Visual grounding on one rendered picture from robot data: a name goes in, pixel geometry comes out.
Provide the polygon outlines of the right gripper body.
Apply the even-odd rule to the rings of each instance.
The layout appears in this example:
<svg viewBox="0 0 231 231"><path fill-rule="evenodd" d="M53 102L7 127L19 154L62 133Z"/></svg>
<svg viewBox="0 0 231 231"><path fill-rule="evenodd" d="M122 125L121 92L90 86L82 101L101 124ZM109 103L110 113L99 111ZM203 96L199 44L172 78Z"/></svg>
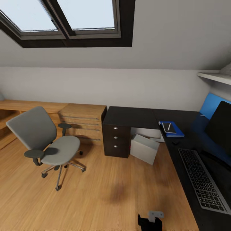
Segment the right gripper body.
<svg viewBox="0 0 231 231"><path fill-rule="evenodd" d="M142 231L150 231L152 228L162 231L162 222L159 219L155 219L155 223L152 223L148 220L148 218L141 218Z"/></svg>

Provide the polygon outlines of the swivel chair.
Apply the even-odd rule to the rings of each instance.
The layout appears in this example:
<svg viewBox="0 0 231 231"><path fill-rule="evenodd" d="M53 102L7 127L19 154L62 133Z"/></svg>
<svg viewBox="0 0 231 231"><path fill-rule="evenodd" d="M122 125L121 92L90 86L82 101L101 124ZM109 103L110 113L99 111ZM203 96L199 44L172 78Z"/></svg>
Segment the swivel chair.
<svg viewBox="0 0 231 231"><path fill-rule="evenodd" d="M80 140L76 136L65 136L66 129L71 128L70 124L60 123L58 126L63 129L62 137L56 139L57 129L52 119L42 106L37 106L26 112L17 115L6 122L8 128L17 136L17 138L27 147L28 151L24 153L25 157L33 158L33 162L40 166L42 164L52 165L48 169L41 172L41 177L44 178L47 170L54 168L57 171L60 167L56 191L60 189L59 180L62 167L67 168L67 164L78 167L85 171L84 168L72 164L69 161L74 155L82 151L78 151ZM43 151L51 144L45 151ZM40 158L40 162L38 162ZM43 174L44 173L44 174Z"/></svg>

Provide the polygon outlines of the keyboard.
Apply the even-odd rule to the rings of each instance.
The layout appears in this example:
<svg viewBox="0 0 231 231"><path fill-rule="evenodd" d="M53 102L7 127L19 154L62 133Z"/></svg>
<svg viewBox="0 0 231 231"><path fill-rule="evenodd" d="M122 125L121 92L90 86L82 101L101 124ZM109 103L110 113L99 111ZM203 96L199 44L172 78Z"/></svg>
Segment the keyboard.
<svg viewBox="0 0 231 231"><path fill-rule="evenodd" d="M222 196L196 150L178 149L201 208L229 214L231 209Z"/></svg>

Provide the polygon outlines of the notebook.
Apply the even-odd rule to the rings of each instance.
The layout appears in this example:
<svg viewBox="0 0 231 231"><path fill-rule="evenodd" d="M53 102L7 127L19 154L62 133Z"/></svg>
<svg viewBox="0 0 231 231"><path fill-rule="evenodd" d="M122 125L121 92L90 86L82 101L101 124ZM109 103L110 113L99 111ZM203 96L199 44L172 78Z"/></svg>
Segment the notebook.
<svg viewBox="0 0 231 231"><path fill-rule="evenodd" d="M162 125L166 133L176 133L172 123L162 123Z"/></svg>

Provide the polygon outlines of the folder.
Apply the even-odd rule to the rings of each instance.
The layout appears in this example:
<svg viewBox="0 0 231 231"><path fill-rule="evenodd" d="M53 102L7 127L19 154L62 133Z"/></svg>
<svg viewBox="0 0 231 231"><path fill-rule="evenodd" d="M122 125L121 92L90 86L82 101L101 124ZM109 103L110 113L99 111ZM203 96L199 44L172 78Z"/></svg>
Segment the folder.
<svg viewBox="0 0 231 231"><path fill-rule="evenodd" d="M170 124L172 123L172 125L173 125L173 127L174 127L176 133L166 133L165 130L164 130L164 128L163 128L162 123L170 123ZM176 125L174 122L167 122L167 121L164 121L164 122L159 122L159 125L161 126L163 132L165 133L165 135L166 135L167 137L184 137L183 132L177 127L177 125Z"/></svg>

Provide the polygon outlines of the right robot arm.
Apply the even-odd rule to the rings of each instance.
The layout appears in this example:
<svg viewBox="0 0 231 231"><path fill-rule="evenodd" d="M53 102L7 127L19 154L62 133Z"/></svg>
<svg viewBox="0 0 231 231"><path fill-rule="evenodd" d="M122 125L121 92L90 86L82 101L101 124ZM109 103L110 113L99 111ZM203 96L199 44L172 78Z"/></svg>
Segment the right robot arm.
<svg viewBox="0 0 231 231"><path fill-rule="evenodd" d="M162 222L158 218L164 218L160 211L148 211L149 218L141 218L138 214L138 225L142 231L162 231Z"/></svg>

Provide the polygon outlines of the mouse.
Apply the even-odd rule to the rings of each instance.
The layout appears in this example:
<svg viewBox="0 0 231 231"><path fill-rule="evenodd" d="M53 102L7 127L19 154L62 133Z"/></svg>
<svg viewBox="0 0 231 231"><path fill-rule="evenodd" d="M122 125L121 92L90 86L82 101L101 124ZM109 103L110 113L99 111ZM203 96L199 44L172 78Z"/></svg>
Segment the mouse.
<svg viewBox="0 0 231 231"><path fill-rule="evenodd" d="M180 140L179 140L179 139L174 139L174 140L173 140L173 143L174 143L174 144L179 144L179 143L180 143Z"/></svg>

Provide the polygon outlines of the monitor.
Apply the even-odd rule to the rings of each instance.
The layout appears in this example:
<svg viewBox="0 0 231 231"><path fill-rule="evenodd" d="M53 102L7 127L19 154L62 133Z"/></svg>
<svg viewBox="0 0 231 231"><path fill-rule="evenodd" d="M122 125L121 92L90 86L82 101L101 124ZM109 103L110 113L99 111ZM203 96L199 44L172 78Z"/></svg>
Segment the monitor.
<svg viewBox="0 0 231 231"><path fill-rule="evenodd" d="M223 150L228 157L231 158L231 104L226 101L221 101L213 116L211 117L209 123L207 124L204 132ZM229 169L231 166L220 158L208 153L206 151L201 151L206 153L218 161L222 162Z"/></svg>

